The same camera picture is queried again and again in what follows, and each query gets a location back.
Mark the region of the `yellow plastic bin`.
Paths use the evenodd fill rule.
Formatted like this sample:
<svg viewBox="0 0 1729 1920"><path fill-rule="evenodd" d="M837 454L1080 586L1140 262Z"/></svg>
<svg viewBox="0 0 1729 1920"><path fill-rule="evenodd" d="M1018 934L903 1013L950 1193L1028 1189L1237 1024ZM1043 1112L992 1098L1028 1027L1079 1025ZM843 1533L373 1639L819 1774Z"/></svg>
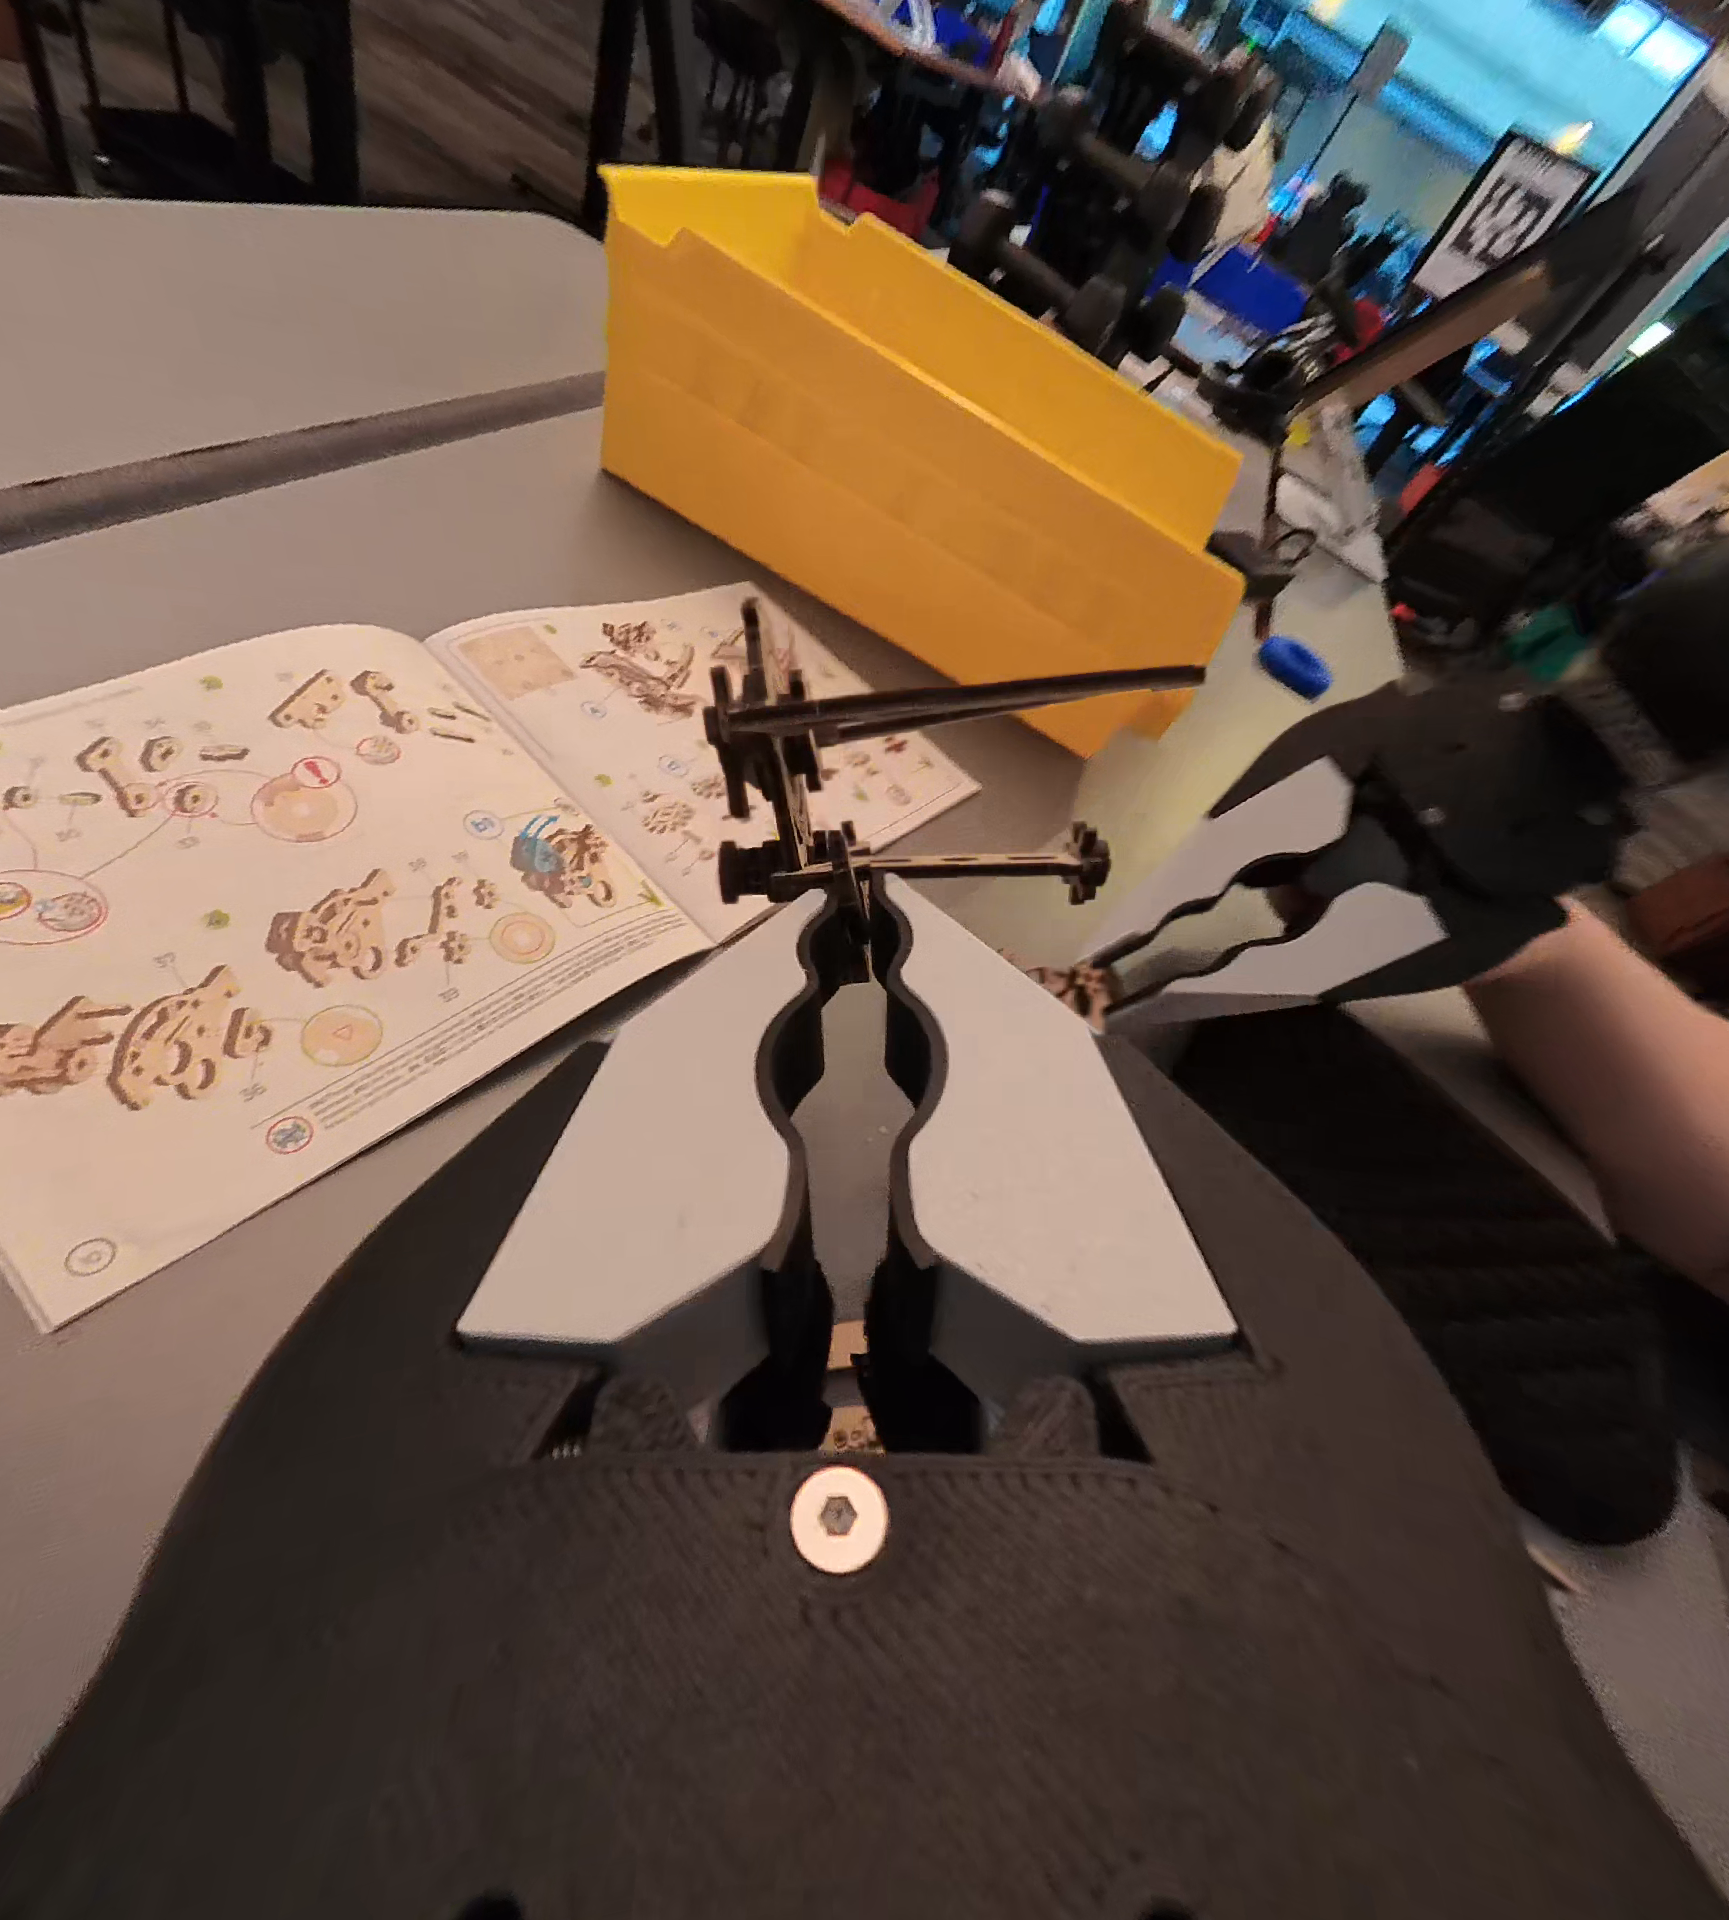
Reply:
<svg viewBox="0 0 1729 1920"><path fill-rule="evenodd" d="M1211 665L1233 443L805 174L602 177L604 471L956 682Z"/></svg>

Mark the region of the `person's right forearm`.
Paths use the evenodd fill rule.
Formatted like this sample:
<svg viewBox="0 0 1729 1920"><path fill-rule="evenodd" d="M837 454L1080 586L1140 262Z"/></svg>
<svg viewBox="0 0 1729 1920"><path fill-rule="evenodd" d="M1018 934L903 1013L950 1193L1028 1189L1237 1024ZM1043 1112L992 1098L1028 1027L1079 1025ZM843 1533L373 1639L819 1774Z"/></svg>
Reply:
<svg viewBox="0 0 1729 1920"><path fill-rule="evenodd" d="M1729 1303L1729 1019L1580 903L1463 992L1619 1233Z"/></svg>

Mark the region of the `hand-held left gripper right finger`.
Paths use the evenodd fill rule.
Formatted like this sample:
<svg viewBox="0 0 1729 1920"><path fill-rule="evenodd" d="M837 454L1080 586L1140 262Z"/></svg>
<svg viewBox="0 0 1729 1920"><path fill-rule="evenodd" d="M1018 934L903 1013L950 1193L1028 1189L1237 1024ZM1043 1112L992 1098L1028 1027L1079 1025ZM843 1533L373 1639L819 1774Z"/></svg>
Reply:
<svg viewBox="0 0 1729 1920"><path fill-rule="evenodd" d="M1227 1352L1239 1326L1090 1025L899 876L889 1013L916 1032L893 1214L949 1370Z"/></svg>

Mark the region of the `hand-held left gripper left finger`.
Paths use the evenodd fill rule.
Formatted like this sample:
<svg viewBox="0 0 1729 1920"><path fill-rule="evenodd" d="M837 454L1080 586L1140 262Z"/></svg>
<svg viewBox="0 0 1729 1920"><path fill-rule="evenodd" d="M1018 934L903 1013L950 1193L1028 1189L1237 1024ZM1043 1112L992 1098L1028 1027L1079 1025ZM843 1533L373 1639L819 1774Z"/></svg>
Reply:
<svg viewBox="0 0 1729 1920"><path fill-rule="evenodd" d="M462 1307L472 1347L755 1362L805 1220L777 1049L820 1005L825 900L777 905L626 1019Z"/></svg>

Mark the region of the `rack of dark equipment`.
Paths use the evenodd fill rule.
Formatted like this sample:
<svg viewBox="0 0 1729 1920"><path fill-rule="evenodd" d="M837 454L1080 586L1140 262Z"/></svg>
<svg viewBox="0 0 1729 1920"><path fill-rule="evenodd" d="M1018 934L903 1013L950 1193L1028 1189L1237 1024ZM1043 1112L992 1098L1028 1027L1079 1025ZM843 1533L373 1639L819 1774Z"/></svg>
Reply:
<svg viewBox="0 0 1729 1920"><path fill-rule="evenodd" d="M941 242L974 283L1119 367L1171 353L1192 275L1253 234L1278 76L1208 3L1069 3L1062 41L992 85L889 69L820 196Z"/></svg>

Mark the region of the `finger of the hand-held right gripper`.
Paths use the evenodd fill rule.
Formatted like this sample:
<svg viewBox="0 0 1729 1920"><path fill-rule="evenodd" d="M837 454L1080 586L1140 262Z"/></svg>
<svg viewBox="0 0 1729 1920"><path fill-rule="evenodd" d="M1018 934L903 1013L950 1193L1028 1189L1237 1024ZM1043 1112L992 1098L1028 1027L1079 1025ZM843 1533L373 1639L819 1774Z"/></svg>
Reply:
<svg viewBox="0 0 1729 1920"><path fill-rule="evenodd" d="M1112 902L1111 912L1098 916L1077 959L1119 967L1147 951L1177 919L1208 912L1250 870L1290 862L1298 872L1353 827L1363 783L1363 773L1341 764L1307 764L1206 816L1123 900ZM1233 950L1185 976L1212 969Z"/></svg>
<svg viewBox="0 0 1729 1920"><path fill-rule="evenodd" d="M1305 929L1239 946L1208 972L1181 974L1119 1004L1106 1024L1190 1024L1312 1005L1444 936L1425 895L1368 879L1329 902Z"/></svg>

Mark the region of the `black monitor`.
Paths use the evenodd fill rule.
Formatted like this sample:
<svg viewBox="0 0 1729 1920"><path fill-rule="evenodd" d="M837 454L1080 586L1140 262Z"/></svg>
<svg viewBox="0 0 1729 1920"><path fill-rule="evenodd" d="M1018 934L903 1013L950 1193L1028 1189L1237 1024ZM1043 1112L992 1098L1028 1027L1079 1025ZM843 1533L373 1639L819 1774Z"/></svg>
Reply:
<svg viewBox="0 0 1729 1920"><path fill-rule="evenodd" d="M1386 546L1417 615L1500 618L1546 563L1729 452L1729 333L1712 311L1452 468Z"/></svg>

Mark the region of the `dark office furniture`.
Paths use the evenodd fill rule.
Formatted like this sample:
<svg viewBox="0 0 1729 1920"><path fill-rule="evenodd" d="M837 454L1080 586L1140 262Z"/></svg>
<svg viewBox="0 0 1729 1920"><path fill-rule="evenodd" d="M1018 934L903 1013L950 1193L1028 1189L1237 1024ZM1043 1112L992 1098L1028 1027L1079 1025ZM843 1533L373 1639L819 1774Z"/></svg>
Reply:
<svg viewBox="0 0 1729 1920"><path fill-rule="evenodd" d="M0 194L349 205L343 1L0 1Z"/></svg>

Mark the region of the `wooden gear mechanism model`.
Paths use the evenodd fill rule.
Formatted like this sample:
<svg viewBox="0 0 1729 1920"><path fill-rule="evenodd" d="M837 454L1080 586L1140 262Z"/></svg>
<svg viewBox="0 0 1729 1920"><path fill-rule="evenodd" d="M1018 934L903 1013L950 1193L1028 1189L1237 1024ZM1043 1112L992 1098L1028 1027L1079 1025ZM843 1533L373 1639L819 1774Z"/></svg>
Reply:
<svg viewBox="0 0 1729 1920"><path fill-rule="evenodd" d="M798 674L773 683L752 596L741 605L741 625L743 677L732 683L728 669L716 665L710 672L713 696L702 721L732 817L746 820L751 800L758 797L773 809L774 832L756 846L732 838L720 843L719 890L726 903L812 900L812 951L823 980L840 985L859 983L877 969L877 924L889 905L893 877L1052 879L1071 903L1084 903L1111 876L1111 852L1082 821L1069 827L1057 852L924 857L873 852L856 839L851 824L819 827L812 821L810 794L823 788L823 750L1119 694L1196 689L1208 676L1201 664L1174 664L810 697Z"/></svg>

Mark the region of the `black textured wrist rest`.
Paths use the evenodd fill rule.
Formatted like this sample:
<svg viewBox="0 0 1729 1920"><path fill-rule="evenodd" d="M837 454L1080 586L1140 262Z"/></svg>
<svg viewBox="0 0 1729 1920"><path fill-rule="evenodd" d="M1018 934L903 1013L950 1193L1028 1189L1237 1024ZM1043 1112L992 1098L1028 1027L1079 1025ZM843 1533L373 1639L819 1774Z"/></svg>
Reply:
<svg viewBox="0 0 1729 1920"><path fill-rule="evenodd" d="M1666 1526L1644 1275L1520 1154L1339 1009L1205 1022L1171 1073L1378 1283L1524 1514L1596 1548Z"/></svg>

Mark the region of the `wooden legged model piece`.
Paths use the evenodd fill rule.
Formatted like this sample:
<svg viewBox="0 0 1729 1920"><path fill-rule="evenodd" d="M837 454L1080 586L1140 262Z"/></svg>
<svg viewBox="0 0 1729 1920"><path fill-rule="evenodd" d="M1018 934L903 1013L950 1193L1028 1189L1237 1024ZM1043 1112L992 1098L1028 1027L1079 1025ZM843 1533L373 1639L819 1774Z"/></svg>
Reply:
<svg viewBox="0 0 1729 1920"><path fill-rule="evenodd" d="M859 1318L838 1319L829 1335L829 1362L823 1376L823 1398L829 1423L820 1451L849 1459L851 1455L879 1455L882 1444L866 1395L868 1340Z"/></svg>

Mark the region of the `model instruction booklet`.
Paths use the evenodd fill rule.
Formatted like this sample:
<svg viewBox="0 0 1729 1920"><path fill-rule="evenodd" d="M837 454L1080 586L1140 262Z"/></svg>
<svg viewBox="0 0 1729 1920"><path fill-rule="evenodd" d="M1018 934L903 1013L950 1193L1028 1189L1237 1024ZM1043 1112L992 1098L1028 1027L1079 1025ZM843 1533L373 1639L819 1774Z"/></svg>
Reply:
<svg viewBox="0 0 1729 1920"><path fill-rule="evenodd" d="M752 583L252 636L0 709L0 1274L54 1332L760 912L705 735Z"/></svg>

